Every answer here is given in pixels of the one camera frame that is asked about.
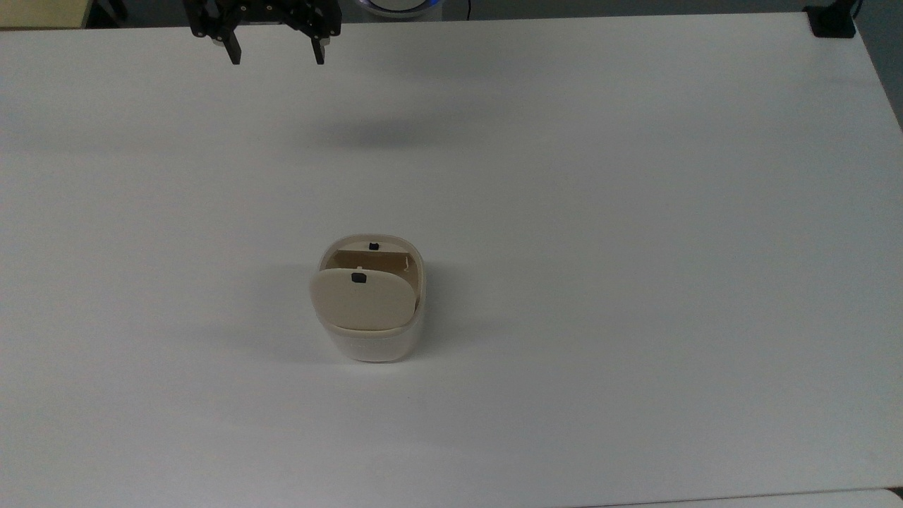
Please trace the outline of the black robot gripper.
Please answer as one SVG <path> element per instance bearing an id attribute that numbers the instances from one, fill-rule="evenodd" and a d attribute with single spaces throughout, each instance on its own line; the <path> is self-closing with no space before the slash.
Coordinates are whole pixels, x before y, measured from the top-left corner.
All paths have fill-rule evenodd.
<path id="1" fill-rule="evenodd" d="M 233 65 L 242 49 L 239 25 L 285 25 L 310 38 L 316 64 L 325 64 L 328 38 L 341 34 L 342 12 L 337 1 L 183 1 L 191 32 L 224 43 Z"/>

